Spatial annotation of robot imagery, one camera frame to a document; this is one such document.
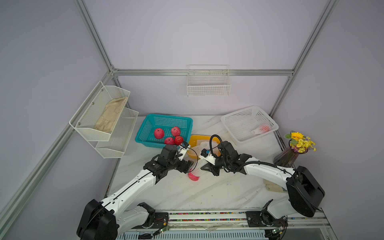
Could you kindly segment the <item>netted apple top back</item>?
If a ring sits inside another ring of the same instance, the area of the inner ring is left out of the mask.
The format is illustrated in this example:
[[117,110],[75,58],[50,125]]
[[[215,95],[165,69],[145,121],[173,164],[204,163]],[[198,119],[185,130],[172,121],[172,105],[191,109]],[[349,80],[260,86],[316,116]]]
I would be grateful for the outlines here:
[[196,182],[196,181],[199,180],[200,175],[198,173],[196,173],[196,172],[190,172],[190,173],[188,173],[188,177],[190,178],[190,180]]

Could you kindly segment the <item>netted red apple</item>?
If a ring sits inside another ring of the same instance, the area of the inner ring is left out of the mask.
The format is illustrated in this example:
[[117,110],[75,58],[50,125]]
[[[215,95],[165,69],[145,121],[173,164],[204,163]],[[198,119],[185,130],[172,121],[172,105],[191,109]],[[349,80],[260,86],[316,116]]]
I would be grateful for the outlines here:
[[166,138],[164,140],[164,144],[166,144],[166,145],[174,145],[175,144],[175,140],[172,137],[168,137],[168,138]]
[[157,128],[154,130],[155,139],[162,139],[165,136],[164,130],[161,128]]

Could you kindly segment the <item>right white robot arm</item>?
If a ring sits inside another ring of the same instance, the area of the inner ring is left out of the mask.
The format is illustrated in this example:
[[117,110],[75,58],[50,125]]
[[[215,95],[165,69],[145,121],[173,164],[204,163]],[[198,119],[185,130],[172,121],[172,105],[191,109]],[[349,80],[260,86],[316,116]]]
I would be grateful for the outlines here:
[[202,150],[199,159],[205,160],[202,170],[220,175],[220,170],[260,177],[287,191],[287,195],[268,201],[261,215],[264,218],[280,219],[283,216],[300,214],[312,218],[319,210],[325,191],[311,172],[302,166],[286,168],[258,160],[249,154],[238,154],[232,144],[224,141],[218,145],[220,156],[212,150]]

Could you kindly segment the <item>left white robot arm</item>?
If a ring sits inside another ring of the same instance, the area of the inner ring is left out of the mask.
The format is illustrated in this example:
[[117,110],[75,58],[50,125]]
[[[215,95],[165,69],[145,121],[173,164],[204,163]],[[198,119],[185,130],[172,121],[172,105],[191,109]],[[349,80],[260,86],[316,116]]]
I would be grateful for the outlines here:
[[166,145],[160,154],[147,162],[143,169],[121,189],[101,201],[91,200],[84,209],[77,236],[81,240],[115,240],[137,226],[150,227],[155,221],[155,209],[146,203],[128,207],[146,190],[167,176],[171,170],[188,173],[192,161],[184,159],[189,144]]

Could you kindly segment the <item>yellow plastic tub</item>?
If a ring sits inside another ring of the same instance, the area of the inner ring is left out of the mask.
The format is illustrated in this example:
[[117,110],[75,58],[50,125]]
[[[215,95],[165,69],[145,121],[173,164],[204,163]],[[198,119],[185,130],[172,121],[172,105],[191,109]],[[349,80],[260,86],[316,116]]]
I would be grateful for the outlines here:
[[212,139],[212,143],[210,144],[210,138],[211,138],[210,136],[192,135],[191,138],[190,138],[190,141],[189,141],[189,145],[191,146],[191,145],[194,145],[194,144],[199,143],[199,142],[208,141],[209,145],[212,146],[213,153],[216,156],[220,156],[221,153],[220,153],[220,151],[218,149],[218,144],[220,143],[219,139],[217,137],[214,137]]

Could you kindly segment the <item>teal plastic perforated basket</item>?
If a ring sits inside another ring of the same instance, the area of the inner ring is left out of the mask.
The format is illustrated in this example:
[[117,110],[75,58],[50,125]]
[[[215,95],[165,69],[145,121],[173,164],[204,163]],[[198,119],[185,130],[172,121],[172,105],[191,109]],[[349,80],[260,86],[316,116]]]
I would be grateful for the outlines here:
[[[172,137],[171,129],[178,127],[185,142],[188,142],[193,129],[193,119],[170,115],[149,114],[145,117],[136,135],[135,141],[145,147],[162,149],[165,139]],[[155,138],[155,130],[162,129],[164,137]]]

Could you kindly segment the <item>white plastic perforated basket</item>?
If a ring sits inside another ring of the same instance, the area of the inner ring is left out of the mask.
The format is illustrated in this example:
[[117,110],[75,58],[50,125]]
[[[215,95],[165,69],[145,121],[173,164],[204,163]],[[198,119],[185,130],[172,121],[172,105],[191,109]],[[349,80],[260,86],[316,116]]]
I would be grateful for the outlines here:
[[[279,125],[260,107],[247,107],[221,117],[221,122],[237,144],[245,144],[264,137],[279,129]],[[259,125],[266,124],[271,127],[267,133],[255,136],[251,133]]]

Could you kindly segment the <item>beige work glove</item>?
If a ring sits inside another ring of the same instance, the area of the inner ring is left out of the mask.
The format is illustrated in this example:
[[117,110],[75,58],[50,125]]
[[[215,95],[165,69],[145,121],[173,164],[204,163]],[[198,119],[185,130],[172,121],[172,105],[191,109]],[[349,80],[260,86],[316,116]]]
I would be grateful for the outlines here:
[[276,193],[286,193],[287,192],[287,190],[284,189],[283,187],[281,187],[275,183],[272,183],[268,180],[263,179],[263,183],[265,184],[266,189],[270,192],[276,192]]

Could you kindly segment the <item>dark glass vase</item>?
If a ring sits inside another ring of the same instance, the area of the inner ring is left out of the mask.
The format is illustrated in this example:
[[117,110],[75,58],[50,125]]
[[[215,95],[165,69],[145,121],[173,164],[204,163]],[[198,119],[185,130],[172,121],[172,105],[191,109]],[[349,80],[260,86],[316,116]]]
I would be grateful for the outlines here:
[[279,155],[274,157],[273,163],[277,166],[290,168],[294,165],[299,155],[300,153],[294,151],[291,148],[287,148]]

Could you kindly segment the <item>yellow flower bouquet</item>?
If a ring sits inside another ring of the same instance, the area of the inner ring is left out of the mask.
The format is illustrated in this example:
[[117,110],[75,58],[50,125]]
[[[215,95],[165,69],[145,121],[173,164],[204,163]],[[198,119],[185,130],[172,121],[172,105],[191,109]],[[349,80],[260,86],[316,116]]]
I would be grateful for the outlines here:
[[298,154],[304,154],[308,151],[317,151],[316,143],[300,132],[291,131],[284,135],[284,138],[289,141],[289,147]]

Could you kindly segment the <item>beige cloth in shelf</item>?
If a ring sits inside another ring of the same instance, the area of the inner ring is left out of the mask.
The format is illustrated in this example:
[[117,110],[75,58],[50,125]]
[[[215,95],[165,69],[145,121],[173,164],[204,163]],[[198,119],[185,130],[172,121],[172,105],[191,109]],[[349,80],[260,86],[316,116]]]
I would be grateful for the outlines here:
[[97,120],[94,129],[104,133],[111,134],[117,124],[123,108],[125,107],[129,97],[112,99],[106,104],[102,115]]

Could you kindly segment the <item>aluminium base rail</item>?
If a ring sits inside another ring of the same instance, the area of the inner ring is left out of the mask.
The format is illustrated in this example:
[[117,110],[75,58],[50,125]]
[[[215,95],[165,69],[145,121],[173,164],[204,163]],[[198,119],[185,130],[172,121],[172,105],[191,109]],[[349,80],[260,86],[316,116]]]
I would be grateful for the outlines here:
[[336,240],[323,212],[314,218],[285,217],[287,229],[249,227],[247,211],[169,211],[169,222],[160,229],[127,230],[115,240]]

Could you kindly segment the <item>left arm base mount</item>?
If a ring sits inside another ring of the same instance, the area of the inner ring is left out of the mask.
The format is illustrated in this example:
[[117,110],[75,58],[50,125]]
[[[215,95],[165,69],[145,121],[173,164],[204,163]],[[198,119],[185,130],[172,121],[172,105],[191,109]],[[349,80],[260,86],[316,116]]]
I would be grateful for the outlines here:
[[136,226],[135,229],[160,229],[168,224],[170,216],[168,212],[157,212],[144,202],[138,204],[138,207],[144,208],[148,213],[148,217],[142,225]]

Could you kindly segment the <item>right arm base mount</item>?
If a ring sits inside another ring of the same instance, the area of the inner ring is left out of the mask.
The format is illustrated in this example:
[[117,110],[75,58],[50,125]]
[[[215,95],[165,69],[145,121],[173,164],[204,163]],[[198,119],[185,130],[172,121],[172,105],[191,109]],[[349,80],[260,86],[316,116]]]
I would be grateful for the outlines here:
[[260,211],[247,211],[246,219],[249,227],[276,227],[274,234],[283,232],[287,229],[287,221],[285,217],[276,219],[268,212],[268,206],[273,200],[269,200]]

